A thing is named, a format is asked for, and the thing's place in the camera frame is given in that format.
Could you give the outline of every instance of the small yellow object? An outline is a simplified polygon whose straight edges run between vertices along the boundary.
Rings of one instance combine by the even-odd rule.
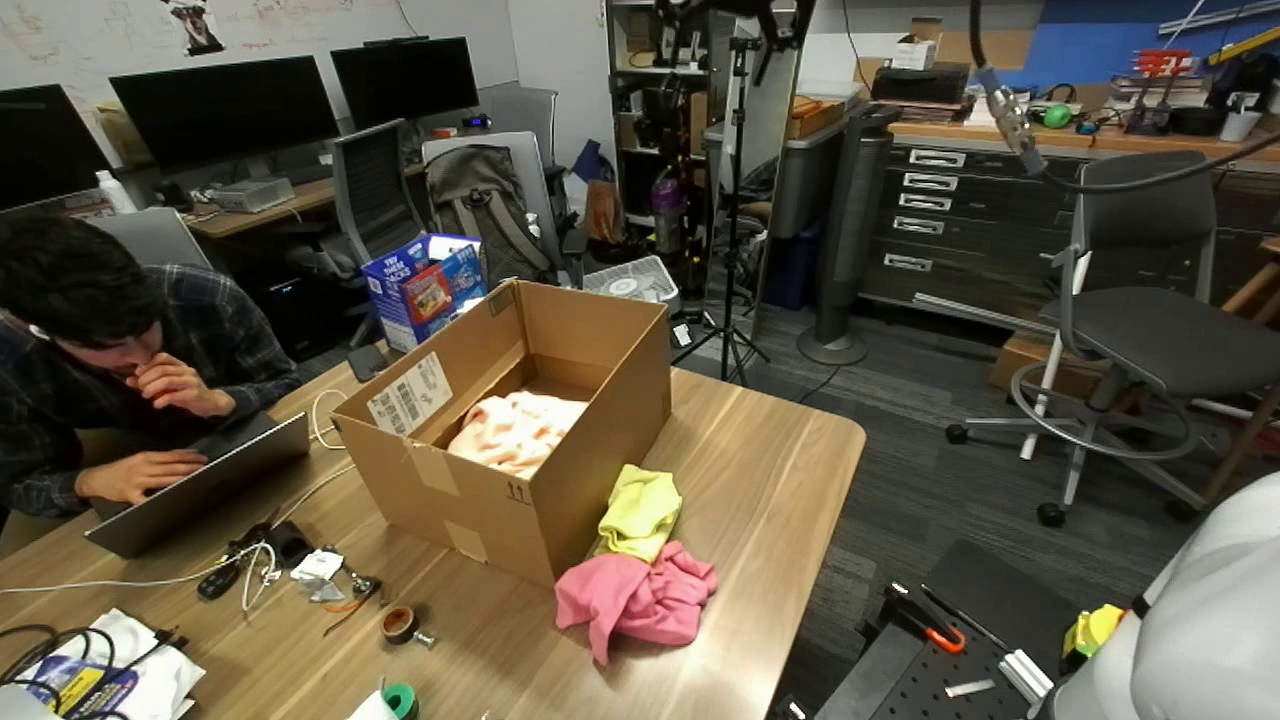
[[[606,513],[599,519],[599,540],[606,553],[656,559],[680,514],[680,492],[670,470],[648,470],[624,462],[611,485]]]
[[[1099,603],[1093,613],[1079,613],[1075,625],[1063,637],[1063,657],[1096,657],[1118,627],[1124,606]]]

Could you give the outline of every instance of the open cardboard box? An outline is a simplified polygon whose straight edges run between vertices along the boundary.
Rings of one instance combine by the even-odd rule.
[[[589,401],[531,481],[446,440],[500,393]],[[593,553],[611,481],[670,414],[668,312],[546,283],[500,283],[347,395],[333,418],[390,527],[546,585]]]

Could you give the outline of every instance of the black monitor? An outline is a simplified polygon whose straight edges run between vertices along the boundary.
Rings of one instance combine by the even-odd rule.
[[[112,77],[112,86],[162,170],[337,136],[310,55]]]
[[[0,209],[94,186],[108,156],[61,85],[0,92]]]
[[[376,40],[333,50],[354,126],[476,108],[466,40]]]

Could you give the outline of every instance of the hand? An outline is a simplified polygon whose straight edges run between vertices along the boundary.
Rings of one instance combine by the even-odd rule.
[[[232,414],[232,406],[235,406],[235,401],[228,393],[209,387],[193,365],[184,365],[169,352],[154,352],[125,384],[130,393],[141,393],[153,406],[184,406],[204,418]]]
[[[196,447],[120,454],[112,462],[82,468],[76,477],[76,494],[142,505],[153,492],[189,481],[204,462],[209,459]]]

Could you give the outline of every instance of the wooden table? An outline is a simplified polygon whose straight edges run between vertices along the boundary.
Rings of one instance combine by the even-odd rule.
[[[283,403],[320,414],[354,387],[344,367]],[[228,506],[146,559],[116,559],[78,540],[87,514],[0,559],[0,585],[153,580],[199,570],[228,537],[292,505],[310,543],[337,548],[389,585],[390,603],[429,603],[439,642],[385,647],[378,603],[325,630],[337,616],[277,585],[240,616],[235,597],[196,599],[175,587],[104,587],[0,597],[12,625],[87,625],[125,606],[153,627],[184,630],[209,668],[196,706],[209,714],[347,714],[370,688],[404,678],[420,714],[764,714],[792,653],[808,593],[835,532],[864,433],[814,406],[670,371],[670,418],[648,468],[670,468],[682,492],[674,540],[719,568],[700,637],[688,647],[620,641],[597,668],[583,630],[553,627],[553,587],[492,570],[446,548],[390,532],[338,447],[310,447],[305,489]]]

